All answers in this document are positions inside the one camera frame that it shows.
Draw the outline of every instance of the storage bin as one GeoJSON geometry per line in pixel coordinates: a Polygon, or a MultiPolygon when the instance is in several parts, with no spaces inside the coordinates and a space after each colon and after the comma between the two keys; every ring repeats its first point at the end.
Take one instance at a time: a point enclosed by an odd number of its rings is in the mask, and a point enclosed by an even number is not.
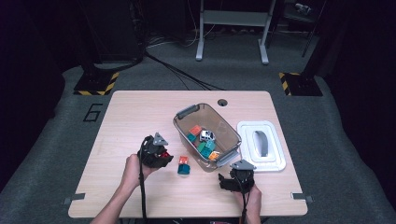
{"type": "Polygon", "coordinates": [[[200,103],[191,105],[179,111],[174,117],[174,125],[179,131],[180,139],[185,148],[190,152],[198,164],[206,172],[212,172],[227,164],[239,153],[237,149],[241,145],[241,137],[236,130],[208,104],[200,103]],[[209,159],[201,154],[198,146],[201,143],[200,136],[190,138],[190,130],[199,125],[203,131],[210,131],[215,136],[213,151],[219,156],[209,159]]]}

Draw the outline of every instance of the person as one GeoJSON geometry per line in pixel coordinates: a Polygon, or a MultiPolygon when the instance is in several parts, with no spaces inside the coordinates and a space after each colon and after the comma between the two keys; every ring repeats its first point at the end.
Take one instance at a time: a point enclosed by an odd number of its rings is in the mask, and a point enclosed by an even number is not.
{"type": "MultiPolygon", "coordinates": [[[[143,164],[143,175],[145,180],[158,168],[149,168],[143,164]]],[[[139,182],[140,164],[136,154],[132,154],[126,159],[125,168],[122,174],[120,185],[117,187],[111,199],[99,214],[92,220],[91,224],[97,223],[117,223],[122,207],[131,197],[134,190],[140,185],[139,182]]],[[[233,195],[243,209],[244,201],[241,192],[233,191],[233,195]]],[[[251,189],[247,203],[247,224],[261,224],[260,210],[262,209],[262,192],[256,185],[251,189]]]]}

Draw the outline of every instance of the table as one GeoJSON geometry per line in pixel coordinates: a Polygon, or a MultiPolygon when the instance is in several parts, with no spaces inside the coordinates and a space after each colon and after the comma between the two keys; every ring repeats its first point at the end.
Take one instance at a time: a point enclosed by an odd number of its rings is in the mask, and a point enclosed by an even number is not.
{"type": "Polygon", "coordinates": [[[199,42],[195,56],[196,61],[201,61],[204,53],[204,24],[222,24],[222,25],[244,25],[244,26],[261,26],[264,27],[262,39],[259,39],[260,55],[262,63],[268,64],[268,55],[265,48],[265,39],[268,35],[271,19],[274,12],[276,0],[271,0],[271,6],[268,12],[242,12],[242,11],[221,11],[205,10],[204,0],[201,0],[200,9],[200,27],[199,42]]]}
{"type": "MultiPolygon", "coordinates": [[[[143,139],[159,132],[175,156],[145,182],[148,217],[240,217],[241,211],[230,191],[219,187],[218,174],[229,178],[225,165],[206,173],[183,147],[173,124],[176,113],[189,105],[207,103],[233,127],[241,120],[269,120],[278,133],[287,165],[278,173],[254,175],[262,190],[262,216],[302,216],[304,200],[293,200],[291,192],[301,193],[300,183],[280,127],[271,96],[266,91],[116,91],[109,103],[90,157],[79,181],[70,217],[95,217],[120,183],[125,159],[140,148],[143,139]],[[218,100],[227,101],[226,106],[218,100]],[[178,158],[189,157],[191,173],[178,175],[178,158]]],[[[142,217],[140,188],[123,207],[120,217],[142,217]]]]}

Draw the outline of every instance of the gray carpet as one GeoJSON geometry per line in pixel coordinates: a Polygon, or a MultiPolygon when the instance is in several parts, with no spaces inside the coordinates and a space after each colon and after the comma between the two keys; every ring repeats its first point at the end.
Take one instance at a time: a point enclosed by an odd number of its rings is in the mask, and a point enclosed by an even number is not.
{"type": "MultiPolygon", "coordinates": [[[[322,97],[286,96],[283,92],[278,73],[303,71],[315,43],[302,58],[304,38],[276,34],[268,49],[270,64],[262,65],[258,38],[233,35],[206,40],[201,62],[195,61],[196,43],[188,48],[163,44],[148,48],[148,52],[226,90],[270,92],[303,192],[315,201],[303,217],[271,217],[265,223],[396,223],[395,211],[374,173],[346,137],[324,80],[316,77],[322,97]]],[[[0,194],[0,223],[88,223],[88,219],[70,218],[63,200],[75,193],[111,93],[186,90],[171,71],[149,58],[121,71],[107,96],[74,95],[81,75],[80,67],[64,72],[66,86],[56,117],[47,123],[0,194]],[[83,122],[91,104],[103,104],[94,108],[101,114],[96,122],[83,122]]],[[[186,85],[200,90],[187,80],[186,85]]]]}

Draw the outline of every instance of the teal block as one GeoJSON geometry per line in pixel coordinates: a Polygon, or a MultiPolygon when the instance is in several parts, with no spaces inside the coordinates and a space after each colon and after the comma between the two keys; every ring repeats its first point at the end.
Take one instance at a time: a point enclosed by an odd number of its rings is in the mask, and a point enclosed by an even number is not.
{"type": "Polygon", "coordinates": [[[187,138],[190,140],[190,142],[194,142],[197,136],[195,136],[192,133],[187,134],[187,138]]]}
{"type": "Polygon", "coordinates": [[[204,149],[205,145],[206,145],[206,142],[202,142],[202,143],[200,143],[200,144],[199,144],[199,146],[198,146],[198,148],[197,148],[197,149],[198,149],[198,151],[199,151],[199,152],[201,152],[201,151],[202,151],[202,149],[204,149]]]}
{"type": "Polygon", "coordinates": [[[188,164],[180,164],[177,169],[177,173],[180,175],[189,175],[190,166],[188,164]]]}
{"type": "Polygon", "coordinates": [[[213,151],[213,150],[215,149],[215,147],[216,147],[216,144],[215,144],[214,141],[208,140],[208,141],[206,142],[205,147],[207,147],[207,148],[209,148],[211,151],[213,151]]]}
{"type": "Polygon", "coordinates": [[[205,159],[208,159],[208,158],[209,158],[210,153],[212,153],[212,150],[210,150],[210,149],[207,148],[207,147],[204,147],[204,149],[202,149],[202,151],[201,151],[201,155],[202,155],[205,159]]]}

